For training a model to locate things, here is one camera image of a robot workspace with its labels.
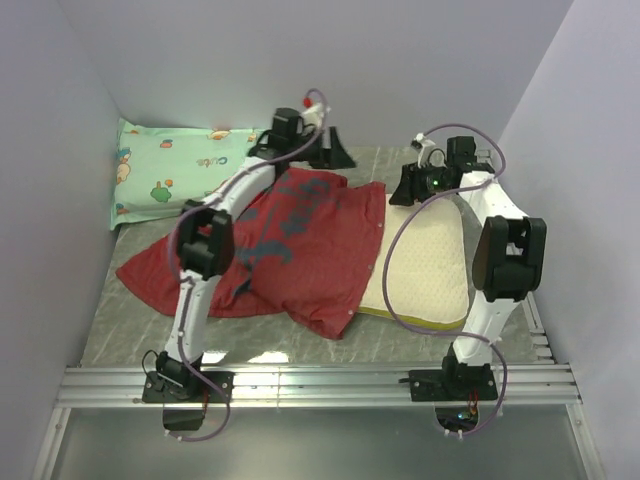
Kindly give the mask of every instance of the white wall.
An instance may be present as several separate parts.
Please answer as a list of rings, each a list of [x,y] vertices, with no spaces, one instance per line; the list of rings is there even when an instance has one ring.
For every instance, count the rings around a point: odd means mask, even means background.
[[[54,0],[0,15],[0,476],[28,478],[113,245],[117,110]]]
[[[536,299],[611,479],[640,471],[639,30],[637,1],[576,0],[501,140],[549,226]]]
[[[325,91],[350,145],[469,122],[499,136],[571,0],[60,0],[122,113],[268,125]]]

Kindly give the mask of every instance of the wrinkled fabric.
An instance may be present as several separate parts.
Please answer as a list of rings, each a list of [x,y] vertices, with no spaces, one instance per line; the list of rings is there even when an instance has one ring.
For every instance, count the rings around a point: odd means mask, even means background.
[[[340,175],[290,168],[234,224],[235,256],[209,315],[287,312],[325,338],[341,338],[371,276],[384,215],[384,184],[349,188]],[[179,285],[166,255],[164,237],[116,274],[146,304],[173,316]]]

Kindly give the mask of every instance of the wire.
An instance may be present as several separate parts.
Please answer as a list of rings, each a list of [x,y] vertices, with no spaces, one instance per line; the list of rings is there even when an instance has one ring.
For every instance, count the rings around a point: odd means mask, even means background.
[[[147,380],[151,383],[155,383],[153,380],[151,380],[151,377],[149,376],[149,372],[147,372],[147,369],[144,366],[144,361],[147,359],[147,355],[149,355],[150,353],[153,353],[156,356],[156,360],[158,360],[158,352],[156,352],[155,350],[147,350],[146,352],[144,352],[144,355],[142,356],[142,371],[144,372],[145,377],[147,377]]]
[[[469,412],[475,415],[478,412],[478,390],[473,389],[473,392],[469,392],[469,401],[467,402]]]
[[[432,128],[430,130],[427,130],[423,135],[425,137],[427,137],[430,134],[432,134],[433,132],[436,132],[438,130],[442,130],[444,128],[464,128],[466,130],[471,130],[472,132],[476,133],[477,135],[480,135],[487,142],[489,142],[489,144],[495,149],[496,152],[498,152],[498,156],[500,157],[500,161],[501,161],[500,168],[493,175],[493,177],[485,180],[483,183],[481,183],[479,185],[473,185],[473,186],[470,186],[470,187],[452,188],[450,190],[445,190],[443,192],[437,193],[436,195],[434,195],[434,196],[428,198],[427,200],[425,200],[424,202],[422,202],[420,204],[420,206],[416,210],[414,210],[407,217],[407,219],[400,226],[400,228],[396,232],[395,236],[393,237],[393,240],[391,241],[391,244],[389,245],[389,250],[387,250],[387,255],[386,255],[385,259],[384,259],[384,267],[382,269],[382,296],[384,298],[384,303],[387,306],[387,310],[389,310],[389,313],[391,314],[393,319],[396,322],[398,322],[400,325],[402,325],[404,328],[406,328],[407,330],[409,330],[411,332],[414,332],[414,333],[420,333],[420,334],[423,334],[423,335],[432,335],[432,336],[435,336],[435,337],[468,337],[468,338],[475,338],[476,340],[480,340],[481,342],[484,342],[484,343],[488,344],[489,347],[491,347],[491,349],[494,351],[494,353],[496,354],[496,356],[500,360],[500,363],[502,364],[502,369],[503,369],[503,377],[502,377],[502,385],[501,385],[501,388],[500,388],[500,393],[498,395],[498,400],[496,402],[496,405],[495,405],[493,411],[489,414],[489,416],[482,423],[480,423],[473,430],[471,430],[469,432],[464,432],[462,434],[463,436],[468,436],[468,435],[473,435],[474,433],[478,433],[483,428],[485,428],[489,423],[491,423],[491,421],[493,421],[493,419],[498,415],[498,413],[500,412],[500,409],[502,408],[502,404],[504,403],[504,397],[505,397],[505,395],[507,393],[507,361],[504,358],[504,355],[502,354],[502,352],[500,352],[500,350],[498,350],[498,348],[495,346],[495,344],[493,344],[487,337],[484,337],[482,335],[479,335],[479,334],[476,334],[476,333],[471,333],[471,332],[451,333],[451,332],[441,332],[441,331],[429,330],[427,328],[418,327],[417,325],[412,325],[410,323],[405,322],[404,320],[402,320],[398,316],[396,311],[393,309],[393,306],[391,305],[391,300],[389,299],[389,288],[388,288],[389,264],[391,263],[391,257],[393,255],[393,252],[395,251],[396,246],[398,245],[398,241],[400,240],[400,237],[402,236],[404,231],[407,229],[407,227],[409,226],[411,221],[414,218],[416,218],[416,216],[422,210],[424,210],[427,206],[431,205],[433,202],[435,202],[436,200],[438,200],[440,198],[443,198],[443,197],[446,197],[446,196],[449,196],[449,195],[453,195],[453,194],[456,194],[456,193],[472,192],[474,190],[483,189],[484,187],[486,187],[486,186],[490,185],[492,182],[494,182],[500,175],[502,175],[504,173],[505,169],[507,168],[507,160],[506,160],[506,158],[504,156],[504,153],[502,152],[502,149],[498,146],[498,144],[496,142],[494,142],[491,139],[491,137],[489,137],[486,133],[484,133],[481,130],[478,130],[477,128],[472,127],[470,125],[466,125],[464,123],[445,123],[443,125],[438,125],[437,127],[434,127],[434,128]]]
[[[209,389],[204,389],[204,395],[202,397],[202,418],[207,415],[207,407],[209,406]]]
[[[236,185],[243,177],[245,177],[249,173],[258,170],[259,168],[273,165],[274,163],[289,160],[290,158],[295,157],[296,155],[298,155],[299,153],[302,153],[308,147],[313,145],[313,143],[318,138],[320,138],[320,135],[324,131],[325,125],[327,123],[327,114],[328,114],[327,98],[324,96],[324,93],[322,93],[317,88],[311,88],[307,91],[307,93],[305,94],[305,97],[310,97],[313,94],[315,94],[317,97],[320,98],[320,103],[322,105],[322,117],[321,117],[320,125],[318,126],[316,131],[313,133],[311,138],[309,138],[309,140],[304,145],[280,157],[274,158],[272,160],[265,160],[262,163],[256,163],[251,167],[239,170],[238,175],[234,175],[233,177],[231,177],[231,179],[228,182],[226,182],[224,185],[220,187],[222,189],[220,192],[220,195],[217,195],[216,197],[213,198],[213,200],[203,205],[187,210],[178,218],[178,221],[176,222],[176,226],[169,234],[169,241],[167,242],[167,259],[169,262],[169,268],[171,269],[171,273],[173,274],[174,278],[176,278],[176,280],[178,280],[178,282],[181,284],[187,283],[189,285],[189,288],[187,289],[187,293],[185,296],[184,307],[182,308],[182,312],[180,316],[180,323],[178,325],[179,332],[184,332],[184,326],[187,322],[187,312],[189,311],[189,305],[191,304],[191,297],[193,294],[193,289],[195,287],[195,281],[193,277],[185,276],[184,278],[181,278],[176,265],[174,251],[175,251],[175,245],[176,245],[180,224],[184,222],[186,218],[188,218],[191,215],[194,215],[197,212],[201,212],[203,210],[206,210],[207,208],[215,207],[217,204],[219,204],[222,201],[225,195],[229,193],[229,191],[234,187],[234,185]],[[193,367],[193,365],[191,365],[184,351],[184,342],[183,342],[182,336],[178,336],[178,352],[180,353],[180,360],[182,361],[184,366],[187,368],[187,370],[189,370],[189,372],[191,372],[192,375],[194,375],[195,377],[199,378],[202,382],[204,382],[206,386],[210,387],[218,395],[220,395],[220,398],[225,404],[226,412],[225,412],[225,417],[222,420],[222,424],[218,428],[216,428],[213,432],[207,435],[203,435],[201,437],[185,437],[175,432],[168,432],[168,434],[182,442],[202,442],[205,440],[209,440],[215,437],[216,435],[218,435],[220,432],[222,432],[222,430],[224,430],[224,428],[227,426],[227,423],[229,422],[229,418],[231,416],[231,403],[230,403],[229,397],[224,392],[224,390],[222,390],[218,385],[213,383],[207,377],[202,375],[202,373],[200,373],[198,370],[196,370]]]
[[[427,164],[427,165],[435,166],[435,165],[433,165],[433,164],[431,163],[431,156],[432,156],[434,153],[436,153],[436,152],[440,152],[440,153],[442,153],[442,156],[443,156],[443,157],[445,157],[445,158],[447,158],[447,154],[446,154],[446,153],[444,153],[444,150],[442,150],[441,148],[434,148],[433,150],[431,150],[431,151],[429,152],[429,155],[427,155],[427,159],[424,161],[424,163],[425,163],[425,164]]]

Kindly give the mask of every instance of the cartoon print pillowcase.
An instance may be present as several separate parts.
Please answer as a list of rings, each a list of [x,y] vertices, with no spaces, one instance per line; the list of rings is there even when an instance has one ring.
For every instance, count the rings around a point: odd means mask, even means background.
[[[146,128],[120,120],[111,229],[177,216],[233,175],[254,129]]]

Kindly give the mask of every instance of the metal bar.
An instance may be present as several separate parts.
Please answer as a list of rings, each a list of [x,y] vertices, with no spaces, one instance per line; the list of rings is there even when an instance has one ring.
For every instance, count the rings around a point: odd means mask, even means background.
[[[538,358],[553,358],[549,347],[536,348],[536,355],[538,355]]]
[[[582,463],[587,472],[587,478],[589,480],[605,480],[607,476],[604,473],[598,449],[585,421],[582,404],[567,405],[567,413],[569,414],[569,421],[576,438]]]
[[[409,387],[400,384],[409,370],[425,365],[275,366],[238,365],[203,370],[235,373],[233,407],[384,407],[425,406],[412,403]],[[503,374],[495,372],[496,381]],[[568,365],[513,365],[508,371],[505,403],[519,405],[579,402],[575,380]],[[161,408],[140,401],[145,376],[137,368],[67,369],[57,399],[65,408]],[[172,405],[201,408],[200,404]]]
[[[54,408],[53,412],[51,412],[49,426],[42,441],[40,454],[31,477],[33,480],[48,480],[53,475],[53,467],[58,458],[58,452],[70,414],[70,408]]]
[[[549,346],[549,339],[547,338],[546,335],[531,335],[531,340],[533,341],[533,344],[536,346],[541,346],[541,347]]]
[[[529,293],[527,295],[527,299],[525,300],[526,307],[525,312],[529,312],[531,314],[531,318],[533,320],[533,324],[537,329],[541,329],[544,332],[544,325],[542,324],[542,320],[540,320],[540,313],[538,312],[538,306],[536,305],[536,299],[533,298],[533,293]]]

